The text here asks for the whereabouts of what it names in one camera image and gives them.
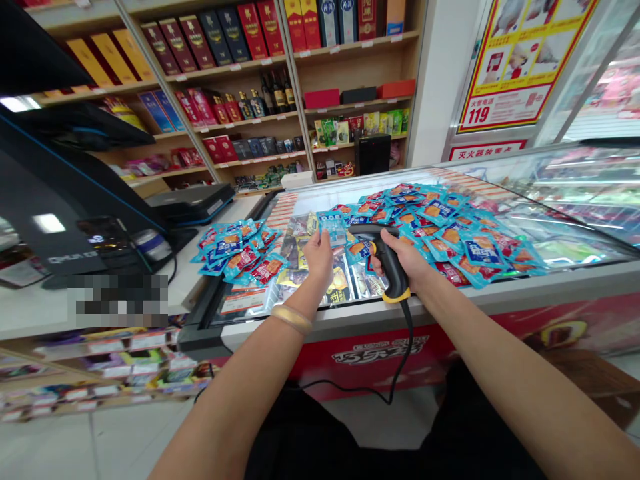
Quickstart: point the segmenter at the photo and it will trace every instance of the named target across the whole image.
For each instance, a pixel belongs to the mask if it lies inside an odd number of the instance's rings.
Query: blue snack packet
[[[502,256],[490,234],[479,231],[460,231],[459,234],[469,264],[501,270],[509,268],[507,260]]]

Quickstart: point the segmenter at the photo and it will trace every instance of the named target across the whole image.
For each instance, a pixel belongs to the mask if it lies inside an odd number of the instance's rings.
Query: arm
[[[313,320],[333,272],[329,234],[305,247],[309,276],[285,305]],[[269,317],[232,355],[193,406],[149,480],[242,479],[260,426],[285,384],[304,336]]]
[[[583,392],[482,313],[415,248],[383,232],[411,290],[447,333],[498,414],[549,478],[631,479],[640,451]],[[380,271],[380,262],[374,260]]]

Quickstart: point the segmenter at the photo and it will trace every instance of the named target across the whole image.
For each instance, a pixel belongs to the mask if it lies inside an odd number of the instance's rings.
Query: red gift box
[[[380,85],[377,90],[379,99],[410,97],[415,93],[415,79],[401,80]]]
[[[306,92],[305,104],[308,109],[319,109],[340,105],[340,89]]]

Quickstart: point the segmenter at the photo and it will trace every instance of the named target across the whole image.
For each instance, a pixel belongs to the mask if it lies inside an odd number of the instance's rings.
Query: bracelet
[[[313,325],[307,318],[286,305],[276,305],[271,310],[271,315],[288,323],[305,336],[313,330]]]

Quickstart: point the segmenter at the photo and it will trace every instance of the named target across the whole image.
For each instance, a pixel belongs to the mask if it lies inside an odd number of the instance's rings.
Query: black barcode scanner
[[[400,260],[398,260],[396,252],[388,247],[384,240],[382,240],[380,236],[382,229],[387,229],[394,237],[400,236],[397,228],[381,223],[352,225],[349,227],[349,232],[358,240],[372,242],[374,245],[373,254],[380,260],[380,263],[382,263],[382,270],[385,272],[385,276],[389,281],[389,288],[387,288],[382,295],[382,300],[387,303],[398,303],[411,296],[409,280],[405,270],[402,268],[402,265],[400,265]]]

